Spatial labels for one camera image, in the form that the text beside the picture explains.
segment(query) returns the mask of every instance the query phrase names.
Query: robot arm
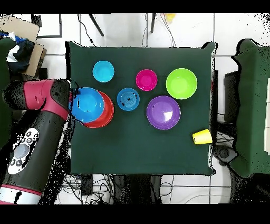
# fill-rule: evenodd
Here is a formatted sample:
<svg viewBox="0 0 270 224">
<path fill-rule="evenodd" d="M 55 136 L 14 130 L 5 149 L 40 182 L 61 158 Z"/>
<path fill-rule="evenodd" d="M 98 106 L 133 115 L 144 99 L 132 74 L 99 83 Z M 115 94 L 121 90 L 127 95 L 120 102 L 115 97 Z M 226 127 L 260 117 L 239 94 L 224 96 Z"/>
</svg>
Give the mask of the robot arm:
<svg viewBox="0 0 270 224">
<path fill-rule="evenodd" d="M 10 139 L 0 158 L 5 161 L 0 204 L 37 204 L 44 192 L 63 126 L 68 118 L 67 80 L 12 82 L 3 92 L 13 109 L 39 110 L 31 127 Z"/>
</svg>

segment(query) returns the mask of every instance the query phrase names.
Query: red bowl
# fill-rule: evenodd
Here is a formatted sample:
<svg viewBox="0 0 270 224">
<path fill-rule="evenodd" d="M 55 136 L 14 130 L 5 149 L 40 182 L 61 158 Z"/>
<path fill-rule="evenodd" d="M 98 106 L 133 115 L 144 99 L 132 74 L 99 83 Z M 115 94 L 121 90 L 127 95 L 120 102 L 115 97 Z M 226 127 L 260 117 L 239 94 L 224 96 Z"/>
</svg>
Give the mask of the red bowl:
<svg viewBox="0 0 270 224">
<path fill-rule="evenodd" d="M 72 100 L 72 92 L 70 92 L 69 102 L 71 102 L 71 100 Z"/>
<path fill-rule="evenodd" d="M 89 128 L 104 127 L 111 121 L 113 117 L 114 107 L 111 99 L 105 93 L 101 91 L 98 92 L 101 94 L 104 100 L 104 111 L 97 120 L 88 123 L 83 123 L 84 126 Z"/>
</svg>

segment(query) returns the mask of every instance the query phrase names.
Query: black cloth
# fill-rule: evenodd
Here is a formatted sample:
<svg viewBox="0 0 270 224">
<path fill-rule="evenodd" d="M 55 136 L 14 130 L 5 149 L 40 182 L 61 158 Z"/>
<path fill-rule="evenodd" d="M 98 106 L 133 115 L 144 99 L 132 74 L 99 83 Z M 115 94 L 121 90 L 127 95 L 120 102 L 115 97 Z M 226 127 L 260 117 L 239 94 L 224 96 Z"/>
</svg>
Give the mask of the black cloth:
<svg viewBox="0 0 270 224">
<path fill-rule="evenodd" d="M 8 66 L 13 73 L 24 72 L 27 69 L 34 45 L 35 44 L 29 40 L 18 44 L 20 49 L 17 53 L 13 53 L 17 62 L 8 62 Z"/>
</svg>

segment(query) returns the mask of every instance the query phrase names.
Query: table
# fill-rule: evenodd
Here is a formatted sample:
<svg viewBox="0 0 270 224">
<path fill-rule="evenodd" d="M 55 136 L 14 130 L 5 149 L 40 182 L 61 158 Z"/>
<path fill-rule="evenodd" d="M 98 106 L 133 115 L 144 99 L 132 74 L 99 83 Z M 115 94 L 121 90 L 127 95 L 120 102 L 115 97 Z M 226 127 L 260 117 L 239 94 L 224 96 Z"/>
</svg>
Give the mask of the table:
<svg viewBox="0 0 270 224">
<path fill-rule="evenodd" d="M 230 165 L 242 177 L 254 173 L 270 174 L 270 156 L 264 152 L 270 48 L 258 46 L 252 40 L 246 39 L 238 44 L 237 49 L 234 58 L 241 70 L 235 149 L 239 156 Z"/>
<path fill-rule="evenodd" d="M 76 122 L 71 141 L 73 174 L 203 174 L 212 175 L 208 166 L 209 145 L 195 145 L 192 134 L 209 128 L 211 53 L 215 43 L 203 48 L 86 48 L 66 42 L 67 78 L 80 87 L 93 87 L 106 93 L 114 103 L 114 117 L 102 128 L 90 129 Z M 114 66 L 114 77 L 107 83 L 96 81 L 92 69 L 107 60 Z M 142 69 L 158 76 L 152 91 L 142 91 L 135 78 Z M 149 124 L 146 107 L 156 96 L 166 95 L 166 78 L 176 68 L 193 71 L 198 80 L 195 94 L 177 100 L 179 123 L 170 130 Z M 124 111 L 117 105 L 117 94 L 134 88 L 140 95 L 136 110 Z"/>
</svg>

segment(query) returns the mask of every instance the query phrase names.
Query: lime green bowl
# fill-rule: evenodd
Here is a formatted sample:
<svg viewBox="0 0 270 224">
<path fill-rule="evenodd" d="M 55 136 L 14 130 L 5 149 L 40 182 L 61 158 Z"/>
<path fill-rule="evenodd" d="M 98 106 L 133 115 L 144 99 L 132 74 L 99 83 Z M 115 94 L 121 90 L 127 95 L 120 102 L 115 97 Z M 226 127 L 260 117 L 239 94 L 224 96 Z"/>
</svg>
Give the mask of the lime green bowl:
<svg viewBox="0 0 270 224">
<path fill-rule="evenodd" d="M 169 95 L 176 99 L 187 99 L 191 97 L 197 89 L 197 78 L 194 73 L 188 69 L 176 69 L 168 75 L 166 89 Z"/>
</svg>

